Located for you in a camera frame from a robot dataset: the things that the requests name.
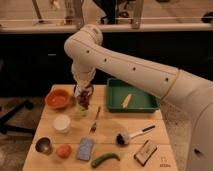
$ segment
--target white handle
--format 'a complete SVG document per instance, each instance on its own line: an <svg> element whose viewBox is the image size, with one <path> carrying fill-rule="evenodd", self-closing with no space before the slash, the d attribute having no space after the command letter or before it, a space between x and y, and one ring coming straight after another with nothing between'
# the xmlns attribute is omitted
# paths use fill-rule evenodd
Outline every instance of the white handle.
<svg viewBox="0 0 213 171"><path fill-rule="evenodd" d="M155 128L155 125L152 125L152 126L143 128L143 129L141 129L141 130L139 130L139 131L137 131L137 132L133 132L133 133L129 134L129 137L130 137L130 139L131 139L131 138L134 138L134 137L136 137L136 136L138 136L138 135L146 134L146 133L152 131L154 128Z"/></svg>

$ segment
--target white cup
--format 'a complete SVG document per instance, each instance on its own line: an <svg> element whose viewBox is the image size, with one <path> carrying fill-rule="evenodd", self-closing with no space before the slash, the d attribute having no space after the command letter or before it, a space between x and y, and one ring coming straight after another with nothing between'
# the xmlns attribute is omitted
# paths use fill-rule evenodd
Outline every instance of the white cup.
<svg viewBox="0 0 213 171"><path fill-rule="evenodd" d="M70 131L70 118L67 115L60 114L53 122L54 129L59 133L68 133Z"/></svg>

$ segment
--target small metal cup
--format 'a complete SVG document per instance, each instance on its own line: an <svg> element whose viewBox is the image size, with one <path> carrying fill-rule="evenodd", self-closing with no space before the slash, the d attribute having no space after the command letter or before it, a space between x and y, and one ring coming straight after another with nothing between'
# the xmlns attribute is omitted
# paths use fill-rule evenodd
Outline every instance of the small metal cup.
<svg viewBox="0 0 213 171"><path fill-rule="evenodd" d="M53 151L51 141L48 137L40 138L36 143L36 151L45 155L50 155Z"/></svg>

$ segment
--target dark cabinet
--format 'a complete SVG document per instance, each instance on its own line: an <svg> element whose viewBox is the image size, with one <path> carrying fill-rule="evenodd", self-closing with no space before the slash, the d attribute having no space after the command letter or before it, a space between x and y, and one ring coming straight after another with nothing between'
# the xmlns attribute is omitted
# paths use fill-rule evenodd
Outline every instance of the dark cabinet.
<svg viewBox="0 0 213 171"><path fill-rule="evenodd" d="M0 35L0 96L42 96L52 84L75 83L64 52L70 35ZM213 80L212 40L211 31L104 33L103 46ZM93 83L105 84L109 77L97 70Z"/></svg>

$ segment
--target fork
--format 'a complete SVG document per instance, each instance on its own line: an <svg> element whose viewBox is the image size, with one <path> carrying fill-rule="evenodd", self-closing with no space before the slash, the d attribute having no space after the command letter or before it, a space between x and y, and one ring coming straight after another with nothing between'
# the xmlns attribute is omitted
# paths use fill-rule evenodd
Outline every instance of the fork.
<svg viewBox="0 0 213 171"><path fill-rule="evenodd" d="M99 113L101 111L101 106L98 107L98 111L97 111L97 114L96 114L96 117L95 117L95 120L90 128L90 132L94 133L96 131L96 126L97 126L97 120L98 120L98 116L99 116Z"/></svg>

